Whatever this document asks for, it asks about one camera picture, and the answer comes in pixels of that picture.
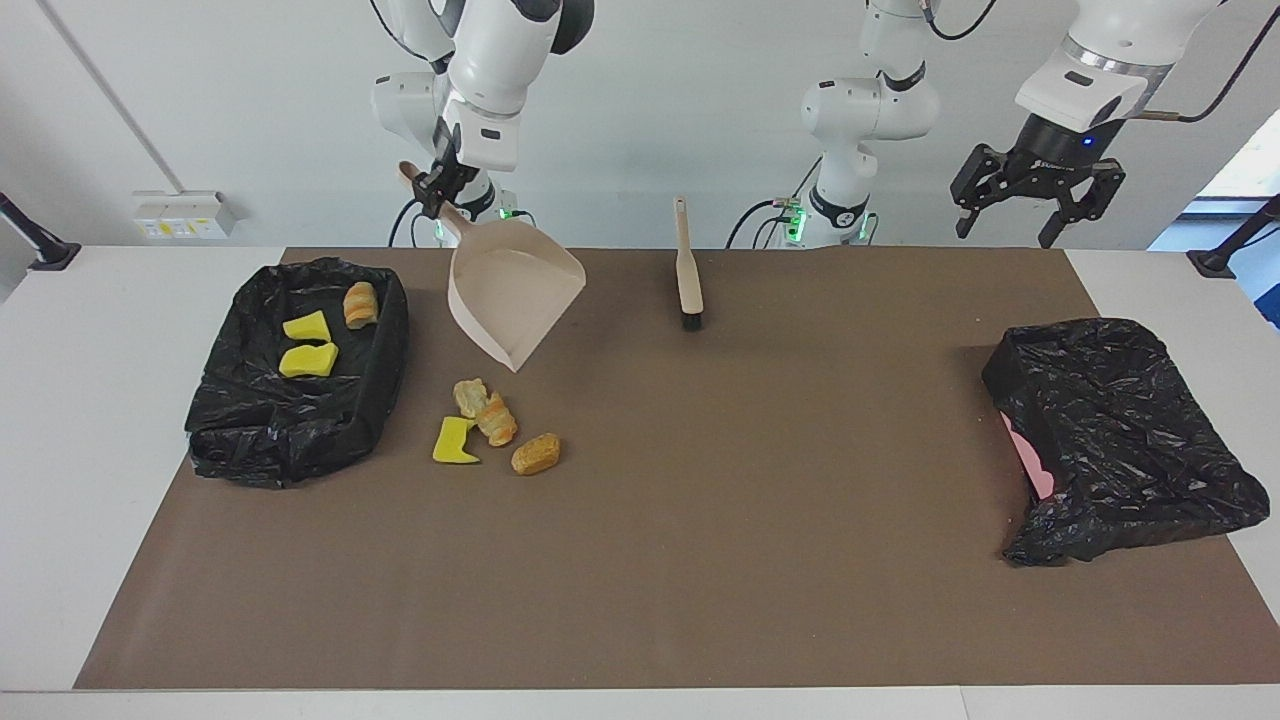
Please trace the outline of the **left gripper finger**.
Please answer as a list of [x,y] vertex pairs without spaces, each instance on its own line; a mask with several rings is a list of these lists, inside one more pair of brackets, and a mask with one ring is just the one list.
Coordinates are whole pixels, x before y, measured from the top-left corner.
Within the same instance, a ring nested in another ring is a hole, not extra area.
[[1060,234],[1078,222],[1098,220],[1125,181],[1117,161],[1097,161],[1071,172],[1059,172],[1048,183],[1057,209],[1039,232],[1039,246],[1052,249]]
[[1015,149],[1000,152],[989,145],[977,145],[970,151],[950,183],[951,199],[959,208],[955,231],[960,240],[970,234],[984,209],[1014,196],[1020,182],[1016,178],[1020,159]]

